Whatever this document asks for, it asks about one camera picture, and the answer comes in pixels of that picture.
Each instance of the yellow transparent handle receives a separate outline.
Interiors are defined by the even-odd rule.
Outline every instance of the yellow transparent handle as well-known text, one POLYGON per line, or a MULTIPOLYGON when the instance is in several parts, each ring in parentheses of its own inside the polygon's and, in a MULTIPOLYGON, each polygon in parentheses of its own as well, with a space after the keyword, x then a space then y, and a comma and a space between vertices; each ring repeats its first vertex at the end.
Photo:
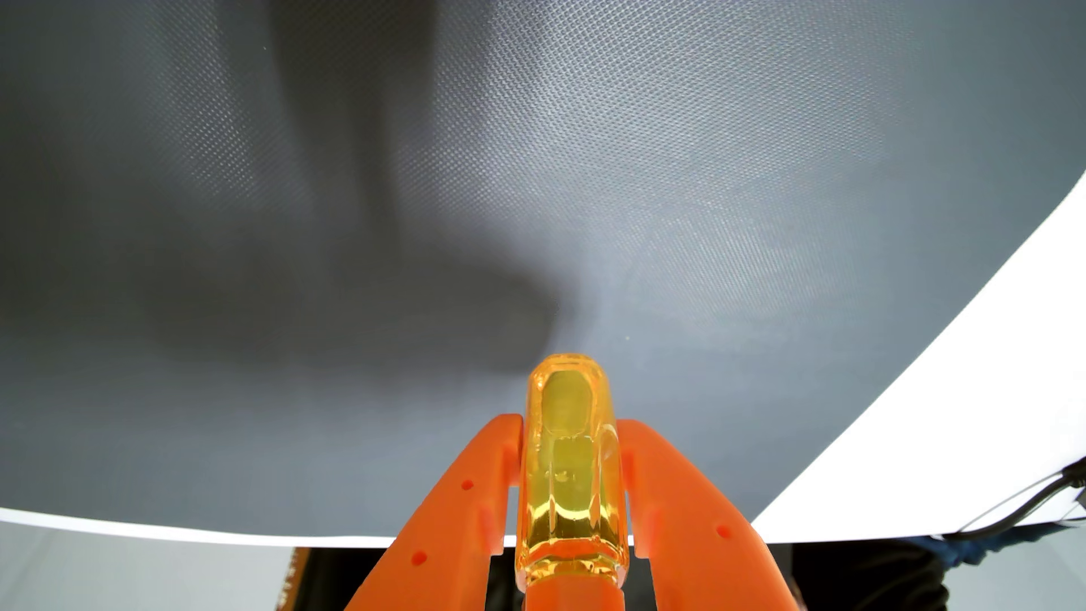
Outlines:
POLYGON ((621 586, 626 494, 607 377, 583 355, 547 357, 528 379, 517 585, 556 574, 621 586))

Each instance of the black cable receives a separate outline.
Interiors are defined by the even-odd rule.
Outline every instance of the black cable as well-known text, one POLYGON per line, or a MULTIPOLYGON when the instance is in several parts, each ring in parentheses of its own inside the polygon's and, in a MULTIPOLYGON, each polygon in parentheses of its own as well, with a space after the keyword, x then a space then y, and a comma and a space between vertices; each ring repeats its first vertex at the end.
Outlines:
POLYGON ((1045 486, 1043 491, 1034 495, 1030 500, 1025 501, 1022 507, 1014 510, 1007 518, 975 531, 959 531, 957 533, 949 533, 943 535, 943 538, 948 542, 968 542, 972 539, 983 539, 985 537, 1005 533, 1013 529, 1019 522, 1025 520, 1038 507, 1044 505, 1045 501, 1052 498, 1064 488, 1082 488, 1084 486, 1086 486, 1086 458, 1083 458, 1078 462, 1064 468, 1063 471, 1060 472, 1060 478, 1058 480, 1048 486, 1045 486))

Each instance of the black cloth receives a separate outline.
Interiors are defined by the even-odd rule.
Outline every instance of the black cloth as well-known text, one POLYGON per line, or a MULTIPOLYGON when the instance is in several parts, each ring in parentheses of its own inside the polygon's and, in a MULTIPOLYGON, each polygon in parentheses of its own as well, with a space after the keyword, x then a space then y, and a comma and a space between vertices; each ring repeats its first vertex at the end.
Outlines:
POLYGON ((803 544, 792 576, 810 611, 945 611, 943 564, 897 540, 803 544))

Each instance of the gray fabric sheet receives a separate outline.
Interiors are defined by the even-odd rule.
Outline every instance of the gray fabric sheet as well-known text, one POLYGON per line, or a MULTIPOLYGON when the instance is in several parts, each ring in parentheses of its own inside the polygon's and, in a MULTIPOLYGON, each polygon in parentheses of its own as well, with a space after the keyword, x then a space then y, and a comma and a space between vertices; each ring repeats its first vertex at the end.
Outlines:
POLYGON ((1083 30, 1074 1, 4 3, 0 507, 391 535, 581 352, 753 519, 1082 173, 1083 30))

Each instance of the orange plastic frame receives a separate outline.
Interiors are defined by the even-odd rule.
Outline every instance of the orange plastic frame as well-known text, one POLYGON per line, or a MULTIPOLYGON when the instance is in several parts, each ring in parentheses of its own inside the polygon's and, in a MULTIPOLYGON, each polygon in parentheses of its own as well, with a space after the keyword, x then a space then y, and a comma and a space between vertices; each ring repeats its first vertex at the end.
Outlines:
MULTIPOLYGON (((520 472, 522 430, 519 416, 504 415, 476 435, 348 611, 483 608, 490 557, 502 553, 509 487, 520 472)), ((618 434, 634 553, 652 563, 661 611, 796 609, 769 549, 700 471, 641 422, 619 420, 618 434)), ((555 576, 529 588, 527 608, 617 611, 623 604, 576 576, 555 576)))

